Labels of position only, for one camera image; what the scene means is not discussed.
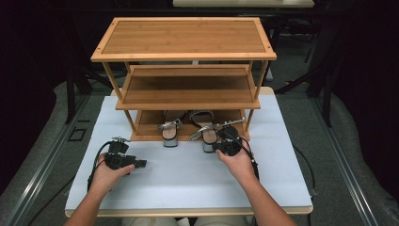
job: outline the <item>sandal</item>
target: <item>sandal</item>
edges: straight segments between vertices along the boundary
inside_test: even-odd
[[[202,136],[202,147],[206,153],[214,151],[213,144],[217,142],[216,130],[212,128],[214,121],[214,112],[212,110],[195,110],[189,114],[190,121],[200,128],[194,136],[190,137],[195,140]]]
[[[182,127],[182,119],[185,116],[184,110],[164,111],[165,123],[158,125],[158,130],[162,130],[164,147],[174,148],[177,146],[177,130]]]

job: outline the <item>hand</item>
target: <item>hand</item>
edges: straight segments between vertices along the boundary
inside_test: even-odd
[[[242,144],[247,150],[249,150],[245,141]],[[242,183],[248,178],[256,178],[252,163],[245,150],[241,149],[235,156],[225,155],[220,150],[216,150],[216,153],[219,159],[228,166],[232,176],[234,176],[239,183]]]
[[[120,169],[110,169],[104,162],[105,153],[100,154],[96,171],[94,172],[93,181],[88,192],[98,192],[99,195],[105,196],[112,187],[118,182],[120,177],[131,172],[135,166],[130,165]]]

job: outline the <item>shelf board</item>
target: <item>shelf board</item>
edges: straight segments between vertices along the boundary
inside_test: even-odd
[[[259,109],[248,65],[132,65],[117,110]]]
[[[114,18],[93,62],[275,60],[254,17]]]
[[[214,110],[214,123],[223,123],[224,121],[236,121],[241,120],[245,117],[244,110]],[[157,130],[158,124],[165,123],[164,111],[161,110],[139,110],[136,116],[136,131],[132,133],[131,140],[136,141],[162,141],[162,131]],[[188,116],[183,120],[183,126],[177,131],[178,140],[188,141],[189,137],[199,130],[198,127],[191,124]],[[247,122],[243,121],[236,123],[234,126],[240,136],[244,136],[248,139],[249,133],[245,131]]]

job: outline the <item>white table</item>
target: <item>white table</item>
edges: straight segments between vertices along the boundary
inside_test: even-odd
[[[312,0],[173,0],[181,8],[312,8]]]
[[[261,94],[249,128],[251,150],[260,179],[289,214],[308,214],[311,198],[271,89]],[[131,127],[123,111],[115,110],[116,96],[107,96],[94,127],[88,150],[72,184],[65,213],[70,216],[87,193],[96,153],[111,137],[129,137]],[[124,176],[104,198],[99,217],[198,217],[252,215],[247,196],[218,160],[204,153],[200,141],[180,141],[164,148],[162,141],[127,143],[127,154],[148,160],[147,167]]]

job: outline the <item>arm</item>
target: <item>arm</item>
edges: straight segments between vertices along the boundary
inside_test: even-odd
[[[80,202],[76,210],[65,225],[94,225],[101,201],[105,195],[118,182],[118,179],[133,170],[134,166],[130,165],[121,169],[110,169],[104,160],[104,155],[99,157],[99,166],[97,167],[94,178],[90,186],[90,190],[85,198]]]
[[[296,225],[258,181],[244,150],[235,156],[227,156],[217,150],[217,155],[228,166],[231,174],[246,192],[258,225]]]

